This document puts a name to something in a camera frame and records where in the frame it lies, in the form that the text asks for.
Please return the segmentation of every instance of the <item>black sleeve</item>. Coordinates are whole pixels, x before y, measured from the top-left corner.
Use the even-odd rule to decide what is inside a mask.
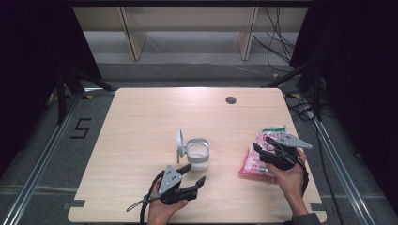
[[[315,213],[311,213],[311,214],[293,217],[293,224],[294,225],[319,225],[319,224],[321,224],[321,222],[319,221],[319,218]]]

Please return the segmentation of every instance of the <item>snack package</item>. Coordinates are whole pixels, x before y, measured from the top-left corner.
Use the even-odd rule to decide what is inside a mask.
[[[266,137],[279,138],[286,133],[286,126],[266,127],[254,139],[254,142],[263,147],[263,150],[274,154],[273,146],[268,144]],[[259,154],[254,150],[253,143],[250,144],[242,168],[239,171],[242,175],[260,175],[274,177],[274,174],[267,170],[266,163],[260,160]]]

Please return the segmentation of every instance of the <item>human hand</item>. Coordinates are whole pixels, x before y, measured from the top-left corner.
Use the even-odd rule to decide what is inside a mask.
[[[298,157],[305,163],[307,156],[301,150],[297,151]],[[297,163],[292,169],[287,171],[282,171],[270,163],[267,163],[266,167],[275,175],[276,181],[290,205],[293,216],[308,214],[304,201],[302,200],[304,174],[302,168]]]
[[[156,181],[153,187],[152,193],[158,193],[159,185],[161,184],[161,178]],[[181,200],[174,204],[167,205],[157,199],[150,203],[148,213],[148,225],[165,225],[170,220],[172,215],[179,209],[185,207],[188,204],[188,200]]]

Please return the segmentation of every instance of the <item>gray floor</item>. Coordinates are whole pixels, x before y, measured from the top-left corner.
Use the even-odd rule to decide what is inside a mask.
[[[264,34],[256,35],[264,43],[269,41]],[[297,34],[285,36],[294,42]],[[138,62],[130,60],[122,33],[89,32],[86,37],[99,64],[103,80],[116,87],[258,87],[270,83],[269,77],[275,73],[283,76],[284,72],[278,69],[291,69],[278,56],[268,55],[255,41],[249,60],[241,61],[235,34],[232,33],[150,33]],[[299,77],[284,84],[283,88],[294,88],[298,79]],[[83,84],[86,87],[96,87],[88,82]],[[74,198],[113,99],[112,94],[97,93],[88,96],[77,102],[19,224],[71,224],[68,221],[68,203]],[[289,97],[286,102],[295,106],[299,99]],[[332,112],[325,109],[322,124],[375,224],[398,224],[397,216],[366,165],[354,156],[355,147],[338,118],[327,115],[332,115]],[[8,209],[35,167],[55,130],[56,120],[57,106],[54,101],[37,123],[26,147],[18,153],[0,180],[0,220],[5,219]],[[85,138],[73,139],[84,135],[83,130],[75,129],[79,121],[81,127],[89,130]],[[319,150],[314,125],[309,121],[295,119],[295,126],[300,138],[314,146],[313,150],[307,151],[307,155],[314,181],[328,213],[325,224],[341,224],[339,212],[344,224],[363,224],[333,169],[329,155],[324,148]]]

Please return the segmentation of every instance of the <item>wooden table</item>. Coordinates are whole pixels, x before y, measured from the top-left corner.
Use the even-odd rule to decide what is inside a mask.
[[[236,98],[235,104],[226,102]],[[286,125],[297,136],[276,88],[121,88],[99,134],[75,196],[83,207],[71,207],[73,222],[138,222],[143,199],[155,176],[176,164],[176,131],[188,139],[205,138],[210,145],[209,167],[187,172],[181,187],[205,175],[198,198],[171,219],[173,223],[269,223],[289,220],[290,208],[278,185],[269,178],[238,174],[257,132]],[[307,208],[321,203],[310,172],[304,196]],[[321,221],[324,211],[317,212]]]

